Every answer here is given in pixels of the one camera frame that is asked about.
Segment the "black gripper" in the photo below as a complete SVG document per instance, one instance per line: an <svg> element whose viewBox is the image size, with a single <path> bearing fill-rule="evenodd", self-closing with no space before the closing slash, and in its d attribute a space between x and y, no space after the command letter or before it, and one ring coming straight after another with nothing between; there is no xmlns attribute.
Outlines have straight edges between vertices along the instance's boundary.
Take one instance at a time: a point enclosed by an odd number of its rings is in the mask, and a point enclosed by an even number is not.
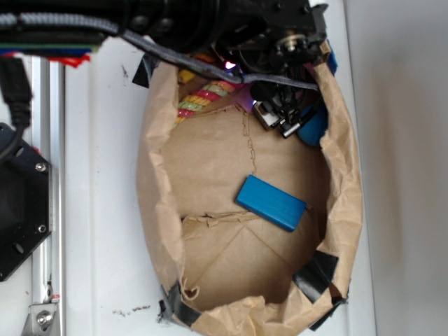
<svg viewBox="0 0 448 336"><path fill-rule="evenodd" d="M304 64L322 60L325 1L224 1L223 55L253 77L258 102L290 105Z"/></svg>

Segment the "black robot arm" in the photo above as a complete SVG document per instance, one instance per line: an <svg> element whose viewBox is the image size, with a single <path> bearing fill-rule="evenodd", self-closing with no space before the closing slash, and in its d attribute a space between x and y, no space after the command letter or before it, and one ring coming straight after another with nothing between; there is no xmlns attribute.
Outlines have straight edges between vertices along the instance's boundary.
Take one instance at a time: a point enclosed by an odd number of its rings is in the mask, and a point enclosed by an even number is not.
<svg viewBox="0 0 448 336"><path fill-rule="evenodd" d="M308 1L2 1L1 91L9 104L31 99L14 54L79 58L110 36L212 79L315 90L293 74L321 60L326 8Z"/></svg>

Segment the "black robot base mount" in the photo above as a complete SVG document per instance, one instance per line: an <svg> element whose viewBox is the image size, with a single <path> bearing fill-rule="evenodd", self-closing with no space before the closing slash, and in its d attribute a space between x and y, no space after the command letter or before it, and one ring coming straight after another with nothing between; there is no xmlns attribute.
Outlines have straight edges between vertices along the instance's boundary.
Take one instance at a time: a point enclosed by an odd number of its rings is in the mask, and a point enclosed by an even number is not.
<svg viewBox="0 0 448 336"><path fill-rule="evenodd" d="M1 281L50 234L50 164L21 141L1 164Z"/></svg>

